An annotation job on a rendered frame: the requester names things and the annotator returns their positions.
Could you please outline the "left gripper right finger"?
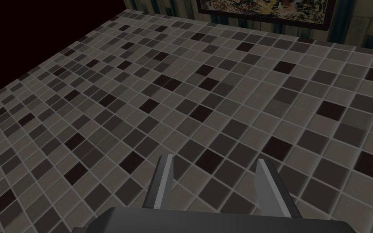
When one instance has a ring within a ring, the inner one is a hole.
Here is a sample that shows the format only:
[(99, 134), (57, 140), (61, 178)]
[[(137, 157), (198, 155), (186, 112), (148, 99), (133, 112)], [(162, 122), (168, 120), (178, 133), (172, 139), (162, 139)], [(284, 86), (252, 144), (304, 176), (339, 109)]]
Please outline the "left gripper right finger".
[(254, 185), (262, 215), (302, 218), (289, 191), (270, 160), (257, 160)]

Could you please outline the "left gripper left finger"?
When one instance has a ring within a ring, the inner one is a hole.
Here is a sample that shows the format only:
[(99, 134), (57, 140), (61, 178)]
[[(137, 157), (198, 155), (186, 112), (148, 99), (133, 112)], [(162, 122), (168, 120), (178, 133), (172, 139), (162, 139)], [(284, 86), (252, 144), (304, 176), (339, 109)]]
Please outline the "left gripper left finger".
[(169, 209), (174, 178), (174, 155), (159, 156), (142, 208)]

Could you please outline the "dark framed wall picture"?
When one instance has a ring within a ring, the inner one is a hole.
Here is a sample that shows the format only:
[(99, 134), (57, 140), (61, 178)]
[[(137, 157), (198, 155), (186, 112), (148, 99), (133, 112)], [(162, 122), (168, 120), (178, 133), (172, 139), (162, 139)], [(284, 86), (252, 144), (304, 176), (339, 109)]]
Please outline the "dark framed wall picture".
[(336, 0), (196, 0), (199, 13), (327, 31)]

